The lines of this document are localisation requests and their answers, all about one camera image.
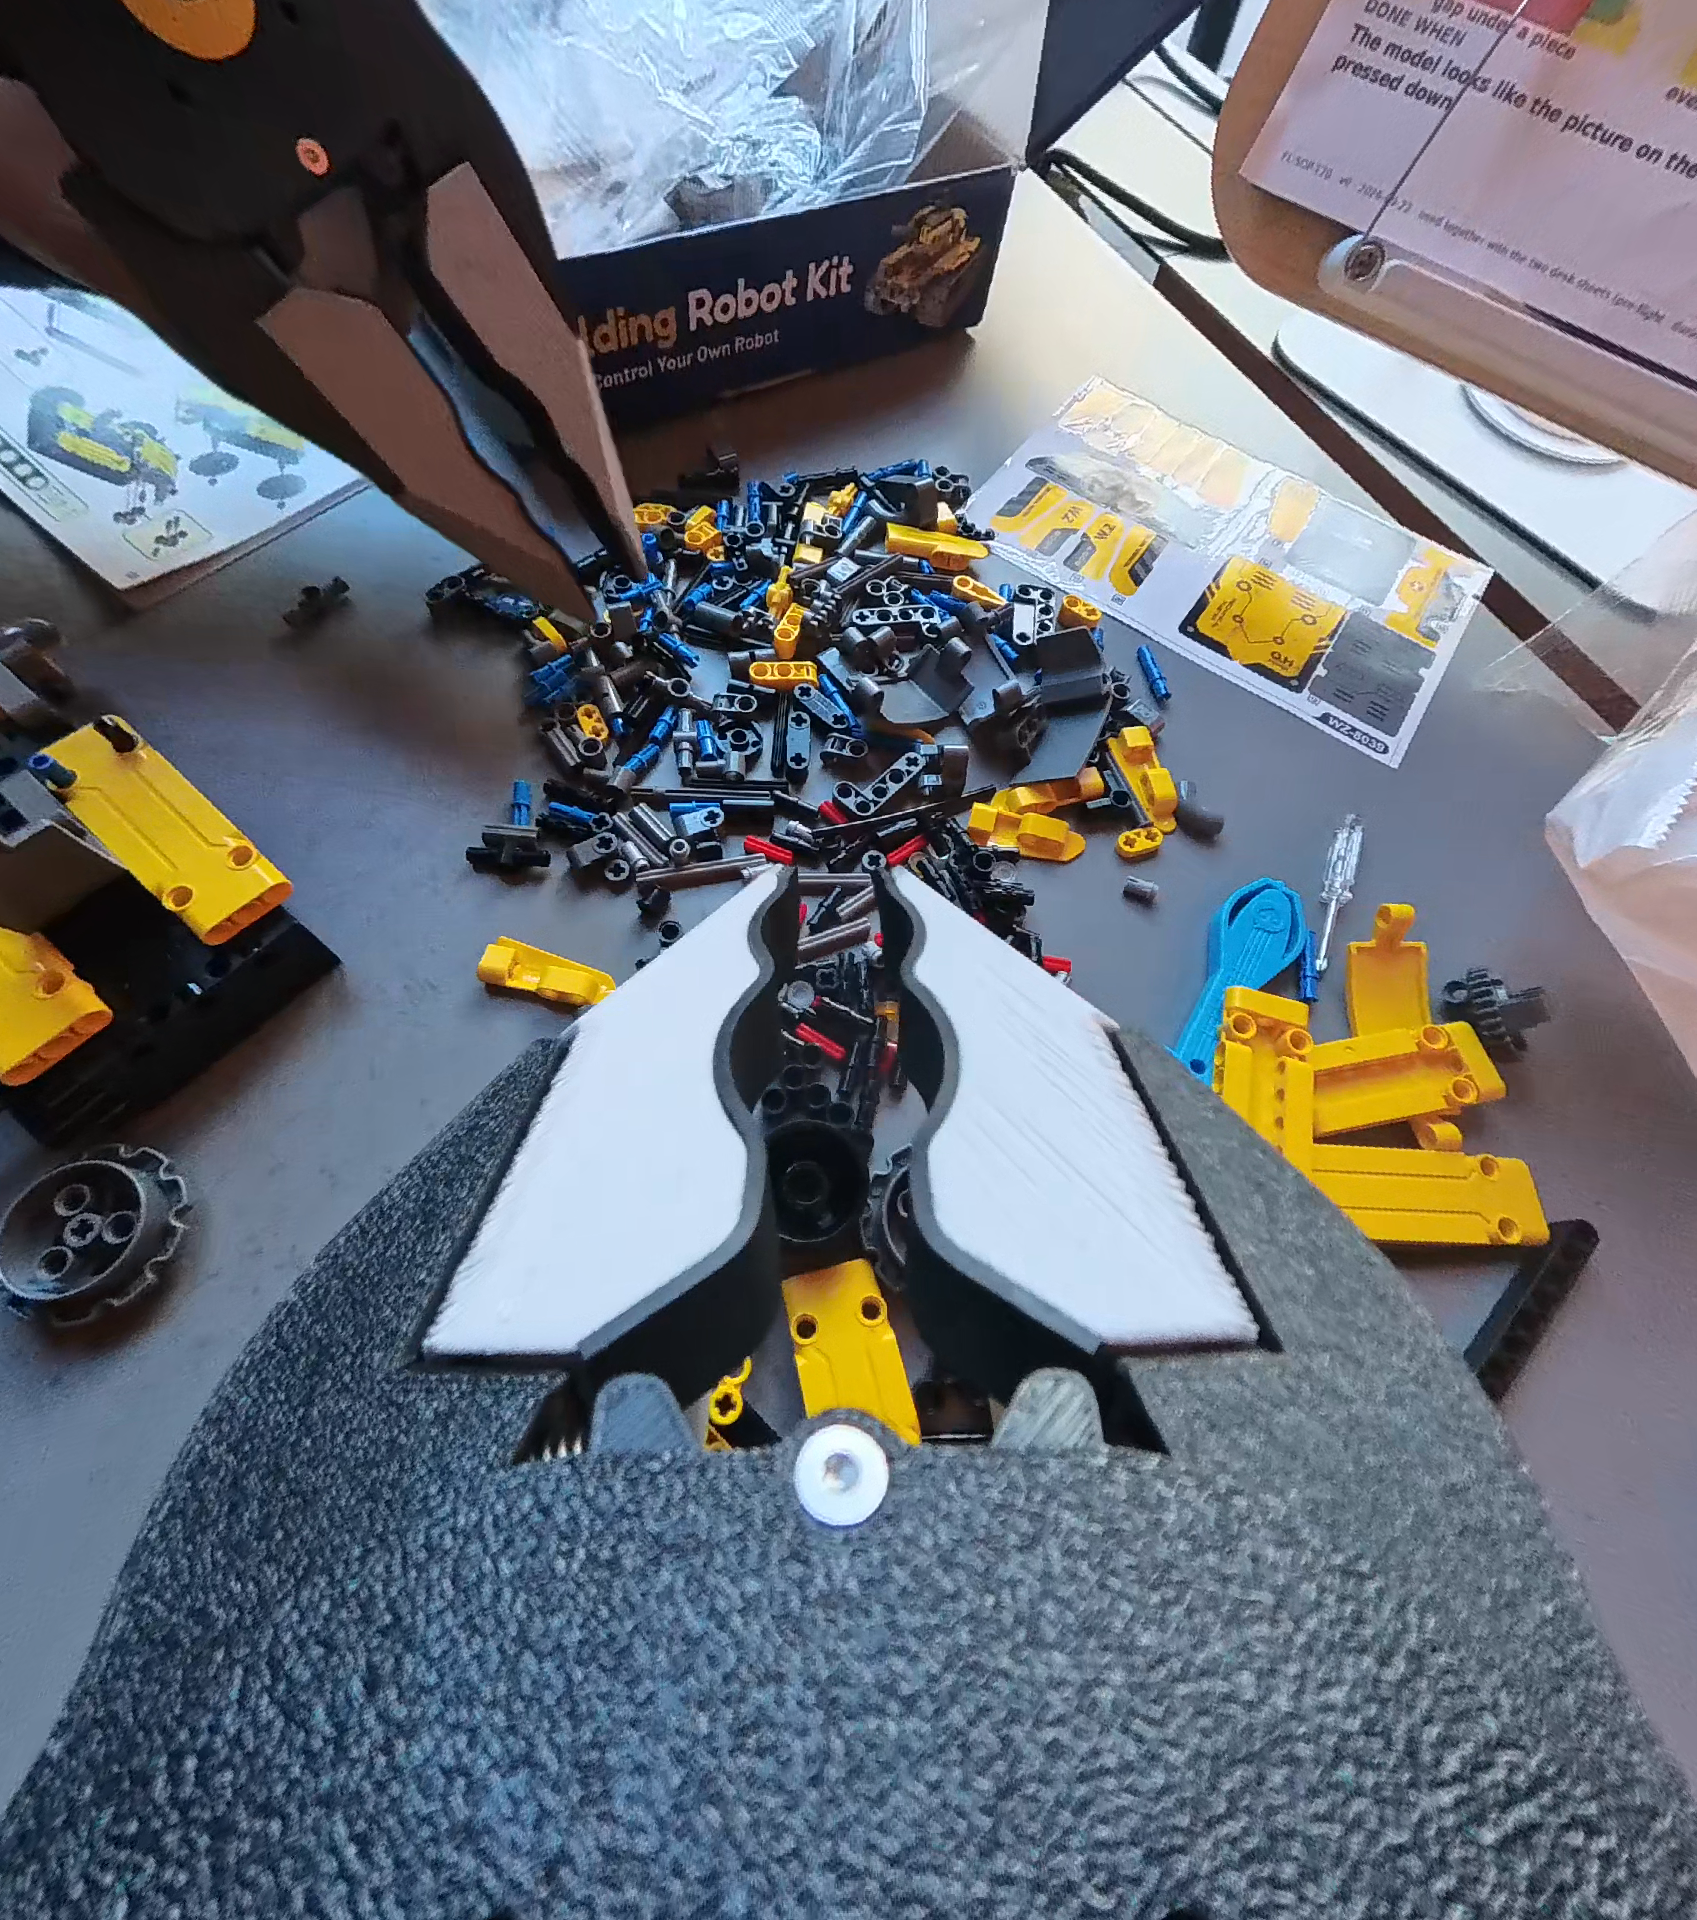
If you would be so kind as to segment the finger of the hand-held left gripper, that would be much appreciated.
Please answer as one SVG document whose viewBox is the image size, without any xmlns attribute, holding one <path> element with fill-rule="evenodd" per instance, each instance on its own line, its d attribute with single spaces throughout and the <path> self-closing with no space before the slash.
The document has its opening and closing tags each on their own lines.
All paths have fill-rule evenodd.
<svg viewBox="0 0 1697 1920">
<path fill-rule="evenodd" d="M 588 349 L 471 163 L 429 186 L 411 343 L 535 554 L 531 579 L 648 565 Z"/>
<path fill-rule="evenodd" d="M 379 467 L 406 515 L 519 589 L 593 618 L 577 569 L 600 543 L 580 512 L 600 504 L 600 402 L 571 335 L 527 352 L 532 372 L 553 376 L 541 404 L 554 450 L 580 469 L 577 504 L 556 509 L 554 474 L 531 499 L 524 462 L 471 400 L 453 400 L 379 307 L 297 287 L 258 325 L 362 445 L 351 462 L 362 473 Z"/>
</svg>

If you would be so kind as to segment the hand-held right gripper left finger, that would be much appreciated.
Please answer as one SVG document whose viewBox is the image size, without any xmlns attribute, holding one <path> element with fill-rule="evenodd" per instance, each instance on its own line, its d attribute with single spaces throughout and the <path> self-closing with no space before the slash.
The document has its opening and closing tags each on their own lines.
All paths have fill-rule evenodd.
<svg viewBox="0 0 1697 1920">
<path fill-rule="evenodd" d="M 758 1108 L 800 909 L 753 878 L 599 1009 L 503 1164 L 420 1331 L 435 1367 L 647 1375 L 704 1399 L 781 1311 Z"/>
</svg>

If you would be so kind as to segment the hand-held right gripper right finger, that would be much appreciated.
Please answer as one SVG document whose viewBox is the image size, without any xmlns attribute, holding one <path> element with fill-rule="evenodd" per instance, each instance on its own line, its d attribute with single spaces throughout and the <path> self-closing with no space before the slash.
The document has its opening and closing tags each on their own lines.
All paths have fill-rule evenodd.
<svg viewBox="0 0 1697 1920">
<path fill-rule="evenodd" d="M 1009 1403 L 1040 1371 L 1107 1395 L 1123 1360 L 1257 1347 L 1115 1024 L 910 871 L 878 892 L 928 1108 L 907 1289 L 935 1359 Z"/>
</svg>

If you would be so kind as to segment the black wheel rim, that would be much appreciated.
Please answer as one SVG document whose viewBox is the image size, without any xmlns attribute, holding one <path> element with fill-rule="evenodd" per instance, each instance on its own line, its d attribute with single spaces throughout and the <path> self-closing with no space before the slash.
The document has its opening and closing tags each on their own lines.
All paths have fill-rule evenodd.
<svg viewBox="0 0 1697 1920">
<path fill-rule="evenodd" d="M 768 1197 L 791 1257 L 824 1266 L 858 1244 L 873 1135 L 823 1116 L 791 1116 L 765 1139 Z"/>
</svg>

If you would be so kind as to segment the pile of small building pieces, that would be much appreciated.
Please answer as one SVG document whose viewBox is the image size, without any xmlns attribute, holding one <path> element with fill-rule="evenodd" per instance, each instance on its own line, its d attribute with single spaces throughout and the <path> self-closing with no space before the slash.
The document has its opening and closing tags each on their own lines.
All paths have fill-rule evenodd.
<svg viewBox="0 0 1697 1920">
<path fill-rule="evenodd" d="M 829 985 L 785 1029 L 812 1060 L 866 1073 L 898 1014 L 861 1014 L 878 946 L 866 884 L 910 871 L 1054 977 L 1029 926 L 1031 863 L 1086 851 L 1101 820 L 1128 863 L 1226 820 L 1160 753 L 1171 688 L 1139 643 L 1109 660 L 1101 609 L 986 579 L 1021 504 L 970 512 L 928 461 L 744 480 L 731 453 L 634 510 L 642 565 L 583 567 L 594 620 L 471 565 L 425 593 L 439 622 L 516 647 L 523 717 L 546 781 L 516 781 L 466 847 L 477 874 L 562 861 L 631 895 L 666 946 L 693 884 L 807 869 L 803 926 Z"/>
</svg>

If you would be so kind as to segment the grey desk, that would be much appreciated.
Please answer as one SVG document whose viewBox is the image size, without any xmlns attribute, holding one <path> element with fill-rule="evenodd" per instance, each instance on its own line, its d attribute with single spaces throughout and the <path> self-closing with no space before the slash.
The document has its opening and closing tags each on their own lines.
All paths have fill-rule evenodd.
<svg viewBox="0 0 1697 1920">
<path fill-rule="evenodd" d="M 124 614 L 0 504 L 0 622 L 55 620 L 83 692 L 156 734 L 295 884 L 340 972 L 169 1107 L 127 1128 L 167 1150 L 194 1232 L 117 1341 L 42 1341 L 0 1302 L 0 1813 L 79 1675 L 121 1563 L 243 1345 L 321 1248 L 532 1039 L 548 1011 L 491 999 L 477 955 L 519 934 L 616 972 L 633 911 L 473 874 L 464 842 L 529 768 L 514 654 L 435 624 L 463 558 L 359 494 L 203 584 Z M 1484 1139 L 1531 1162 L 1602 1247 L 1506 1403 L 1631 1682 L 1697 1788 L 1697 1089 L 1544 838 L 1596 741 L 1508 691 L 1479 616 L 1397 771 L 1199 669 L 1174 669 L 1169 762 L 1228 828 L 1174 847 L 1161 900 L 1121 898 L 1101 848 L 1037 877 L 1035 922 L 1082 990 L 1171 1040 L 1202 924 L 1246 878 L 1321 877 L 1367 823 L 1364 924 L 1413 902 L 1437 977 L 1485 964 L 1548 987 Z M 0 1215 L 41 1156 L 0 1121 Z"/>
</svg>

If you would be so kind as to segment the dark grey toothed wheel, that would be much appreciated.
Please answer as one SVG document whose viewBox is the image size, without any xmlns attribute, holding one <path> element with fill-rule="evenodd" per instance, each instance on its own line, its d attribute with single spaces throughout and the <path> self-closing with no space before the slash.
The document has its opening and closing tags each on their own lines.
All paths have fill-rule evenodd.
<svg viewBox="0 0 1697 1920">
<path fill-rule="evenodd" d="M 902 1144 L 871 1174 L 861 1216 L 863 1252 L 892 1294 L 910 1291 L 910 1250 L 916 1244 L 910 1172 L 911 1146 Z"/>
<path fill-rule="evenodd" d="M 67 1332 L 164 1282 L 190 1222 L 188 1185 L 149 1146 L 103 1144 L 29 1185 L 0 1221 L 0 1292 Z"/>
</svg>

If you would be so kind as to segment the small yellow curved panel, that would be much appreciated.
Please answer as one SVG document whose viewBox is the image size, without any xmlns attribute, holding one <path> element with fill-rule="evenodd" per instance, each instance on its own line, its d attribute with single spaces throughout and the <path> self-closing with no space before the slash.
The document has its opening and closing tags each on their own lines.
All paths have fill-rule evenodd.
<svg viewBox="0 0 1697 1920">
<path fill-rule="evenodd" d="M 571 1011 L 593 1009 L 616 990 L 608 972 L 516 939 L 497 939 L 483 948 L 477 981 L 488 990 Z"/>
</svg>

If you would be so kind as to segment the yellow flat panel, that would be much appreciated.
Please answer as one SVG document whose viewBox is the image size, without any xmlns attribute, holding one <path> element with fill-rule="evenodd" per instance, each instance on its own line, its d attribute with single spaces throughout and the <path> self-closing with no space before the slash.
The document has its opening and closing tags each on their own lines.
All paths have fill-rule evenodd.
<svg viewBox="0 0 1697 1920">
<path fill-rule="evenodd" d="M 1318 1042 L 1310 1062 L 1318 1141 L 1397 1125 L 1451 1123 L 1508 1097 L 1501 1071 L 1464 1020 Z"/>
<path fill-rule="evenodd" d="M 1539 1247 L 1552 1236 L 1523 1161 L 1316 1142 L 1307 1172 L 1364 1236 L 1384 1247 Z"/>
<path fill-rule="evenodd" d="M 804 1414 L 869 1414 L 918 1447 L 921 1419 L 873 1265 L 854 1259 L 791 1274 L 782 1299 Z"/>
</svg>

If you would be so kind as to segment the instruction booklet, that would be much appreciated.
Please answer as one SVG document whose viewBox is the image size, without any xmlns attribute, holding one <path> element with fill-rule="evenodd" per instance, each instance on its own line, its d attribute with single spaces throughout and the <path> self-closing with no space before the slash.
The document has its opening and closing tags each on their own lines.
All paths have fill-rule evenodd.
<svg viewBox="0 0 1697 1920">
<path fill-rule="evenodd" d="M 94 295 L 0 289 L 0 496 L 133 603 L 366 483 Z"/>
</svg>

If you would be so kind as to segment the blue brick separator tool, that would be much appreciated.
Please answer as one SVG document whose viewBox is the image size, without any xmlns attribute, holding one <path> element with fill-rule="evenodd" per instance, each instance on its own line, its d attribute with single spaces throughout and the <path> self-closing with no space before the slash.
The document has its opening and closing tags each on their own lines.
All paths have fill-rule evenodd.
<svg viewBox="0 0 1697 1920">
<path fill-rule="evenodd" d="M 1206 939 L 1206 975 L 1174 1055 L 1204 1082 L 1214 1081 L 1226 995 L 1268 990 L 1310 957 L 1311 933 L 1293 886 L 1259 877 L 1218 909 Z"/>
</svg>

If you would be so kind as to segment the blue cardboard kit box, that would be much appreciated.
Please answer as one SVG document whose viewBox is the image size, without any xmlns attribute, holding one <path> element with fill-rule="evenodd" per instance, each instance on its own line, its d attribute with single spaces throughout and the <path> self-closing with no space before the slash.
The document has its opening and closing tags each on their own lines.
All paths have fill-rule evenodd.
<svg viewBox="0 0 1697 1920">
<path fill-rule="evenodd" d="M 1088 10 L 1112 27 L 1138 27 L 1152 13 L 1174 31 L 1198 13 L 1196 4 L 1050 6 L 1045 49 L 1054 27 L 1075 27 Z M 841 205 L 562 256 L 611 417 L 663 421 L 980 325 L 1027 155 L 1029 145 L 1019 159 Z"/>
</svg>

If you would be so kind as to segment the clear plastic bags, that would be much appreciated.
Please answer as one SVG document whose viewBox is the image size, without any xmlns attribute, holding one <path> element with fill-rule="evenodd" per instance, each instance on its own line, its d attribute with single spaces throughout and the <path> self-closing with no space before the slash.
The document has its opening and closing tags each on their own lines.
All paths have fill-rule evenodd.
<svg viewBox="0 0 1697 1920">
<path fill-rule="evenodd" d="M 562 258 L 1021 159 L 1048 2 L 429 2 Z"/>
</svg>

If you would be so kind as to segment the yellow tabbed panel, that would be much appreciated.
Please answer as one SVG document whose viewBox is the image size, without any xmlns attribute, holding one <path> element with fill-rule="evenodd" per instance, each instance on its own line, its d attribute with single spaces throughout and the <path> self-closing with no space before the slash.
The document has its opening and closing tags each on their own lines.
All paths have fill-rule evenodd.
<svg viewBox="0 0 1697 1920">
<path fill-rule="evenodd" d="M 1416 922 L 1413 904 L 1388 902 L 1377 909 L 1373 934 L 1350 945 L 1344 996 L 1355 1039 L 1417 1035 L 1437 1022 L 1429 948 L 1416 939 Z"/>
</svg>

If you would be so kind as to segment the black gear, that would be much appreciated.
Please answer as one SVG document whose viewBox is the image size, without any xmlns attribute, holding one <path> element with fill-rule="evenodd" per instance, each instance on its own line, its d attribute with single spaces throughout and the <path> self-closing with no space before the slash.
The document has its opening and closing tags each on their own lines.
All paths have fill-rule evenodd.
<svg viewBox="0 0 1697 1920">
<path fill-rule="evenodd" d="M 1494 1062 L 1512 1065 L 1528 1057 L 1553 1007 L 1544 987 L 1512 989 L 1497 972 L 1469 968 L 1444 985 L 1441 1018 L 1467 1024 Z"/>
</svg>

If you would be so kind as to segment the partly built yellow vehicle model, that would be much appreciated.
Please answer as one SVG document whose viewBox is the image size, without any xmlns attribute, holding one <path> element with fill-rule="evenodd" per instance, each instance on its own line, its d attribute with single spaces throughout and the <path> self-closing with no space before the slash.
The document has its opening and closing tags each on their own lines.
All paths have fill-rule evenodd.
<svg viewBox="0 0 1697 1920">
<path fill-rule="evenodd" d="M 79 1142 L 217 1068 L 336 957 L 291 880 L 128 719 L 80 719 L 47 620 L 0 627 L 0 1119 Z"/>
</svg>

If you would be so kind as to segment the long black beam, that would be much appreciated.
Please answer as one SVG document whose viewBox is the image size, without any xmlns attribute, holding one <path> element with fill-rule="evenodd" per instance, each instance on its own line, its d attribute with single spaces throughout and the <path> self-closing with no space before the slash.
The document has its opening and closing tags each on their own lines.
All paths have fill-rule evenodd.
<svg viewBox="0 0 1697 1920">
<path fill-rule="evenodd" d="M 1602 1235 L 1592 1221 L 1565 1219 L 1553 1222 L 1545 1243 L 1517 1263 L 1464 1350 L 1465 1367 L 1492 1404 L 1512 1392 L 1600 1247 Z"/>
</svg>

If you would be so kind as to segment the yellow sticker sheet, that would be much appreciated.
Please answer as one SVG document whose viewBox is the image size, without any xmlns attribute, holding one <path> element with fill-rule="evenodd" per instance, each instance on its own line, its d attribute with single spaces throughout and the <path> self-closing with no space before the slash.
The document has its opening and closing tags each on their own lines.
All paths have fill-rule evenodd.
<svg viewBox="0 0 1697 1920">
<path fill-rule="evenodd" d="M 998 561 L 1388 766 L 1494 580 L 1482 561 L 1106 379 L 968 512 Z"/>
</svg>

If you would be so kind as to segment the pale sign stand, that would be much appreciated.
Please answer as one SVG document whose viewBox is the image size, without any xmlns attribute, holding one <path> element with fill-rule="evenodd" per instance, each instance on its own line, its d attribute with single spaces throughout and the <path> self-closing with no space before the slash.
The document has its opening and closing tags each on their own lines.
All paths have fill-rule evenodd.
<svg viewBox="0 0 1697 1920">
<path fill-rule="evenodd" d="M 1218 128 L 1223 238 L 1263 289 L 1697 491 L 1697 383 L 1246 179 L 1330 4 L 1272 4 Z"/>
</svg>

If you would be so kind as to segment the printed paper sheet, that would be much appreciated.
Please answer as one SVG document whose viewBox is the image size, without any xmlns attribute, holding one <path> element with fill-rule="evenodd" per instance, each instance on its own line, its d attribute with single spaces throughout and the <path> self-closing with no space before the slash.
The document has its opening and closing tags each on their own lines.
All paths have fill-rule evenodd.
<svg viewBox="0 0 1697 1920">
<path fill-rule="evenodd" d="M 1697 383 L 1697 2 L 1330 4 L 1246 179 Z"/>
</svg>

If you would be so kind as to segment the small clear-handled screwdriver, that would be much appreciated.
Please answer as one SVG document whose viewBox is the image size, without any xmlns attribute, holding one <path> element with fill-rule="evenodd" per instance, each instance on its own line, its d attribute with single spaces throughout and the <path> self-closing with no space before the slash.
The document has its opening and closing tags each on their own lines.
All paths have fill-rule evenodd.
<svg viewBox="0 0 1697 1920">
<path fill-rule="evenodd" d="M 1319 889 L 1319 915 L 1301 948 L 1297 964 L 1300 996 L 1313 1007 L 1321 995 L 1321 981 L 1334 963 L 1334 945 L 1341 911 L 1354 900 L 1362 852 L 1365 844 L 1365 823 L 1350 812 L 1338 828 L 1325 861 Z"/>
</svg>

